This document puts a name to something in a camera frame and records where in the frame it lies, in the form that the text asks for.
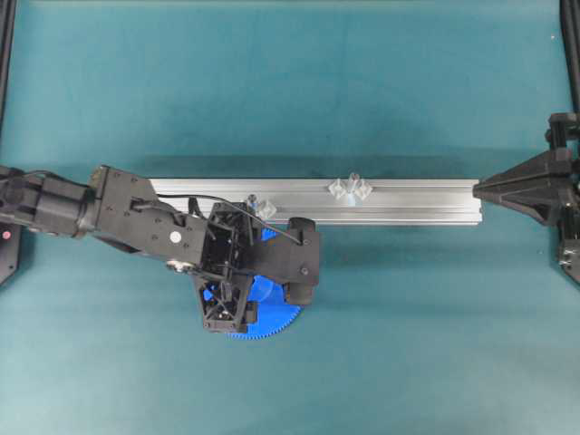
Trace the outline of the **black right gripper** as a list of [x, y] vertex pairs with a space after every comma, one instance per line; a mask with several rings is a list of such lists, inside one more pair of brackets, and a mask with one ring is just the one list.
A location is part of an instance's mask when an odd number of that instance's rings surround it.
[[559, 220], [560, 151], [548, 150], [472, 189], [474, 198], [530, 216], [543, 226]]

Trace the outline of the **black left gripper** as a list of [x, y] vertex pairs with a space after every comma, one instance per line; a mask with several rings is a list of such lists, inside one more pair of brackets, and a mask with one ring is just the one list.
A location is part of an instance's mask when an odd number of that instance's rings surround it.
[[[242, 250], [257, 238], [255, 215], [243, 203], [219, 201], [207, 219], [208, 233], [199, 269], [193, 275], [203, 327], [220, 334], [245, 334], [257, 320], [257, 303], [248, 300], [254, 276], [237, 267]], [[291, 217], [288, 230], [315, 232], [305, 217]], [[307, 306], [314, 299], [310, 285], [284, 285], [285, 302]]]

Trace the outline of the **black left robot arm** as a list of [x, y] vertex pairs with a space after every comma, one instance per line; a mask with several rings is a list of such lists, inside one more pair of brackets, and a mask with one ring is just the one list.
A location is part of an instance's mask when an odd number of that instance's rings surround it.
[[212, 333], [245, 334], [260, 319], [250, 291], [263, 277], [280, 285], [286, 305], [312, 302], [319, 283], [321, 238], [311, 219], [280, 230], [242, 202], [213, 197], [204, 215], [199, 194], [185, 212], [149, 179], [100, 166], [89, 184], [50, 171], [1, 168], [1, 221], [58, 237], [90, 235], [128, 254], [163, 262], [192, 277], [201, 319]]

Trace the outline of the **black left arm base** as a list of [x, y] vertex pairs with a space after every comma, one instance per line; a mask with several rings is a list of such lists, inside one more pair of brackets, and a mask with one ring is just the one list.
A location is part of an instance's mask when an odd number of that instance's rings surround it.
[[16, 224], [1, 224], [0, 230], [0, 282], [5, 284], [18, 270], [21, 227]]

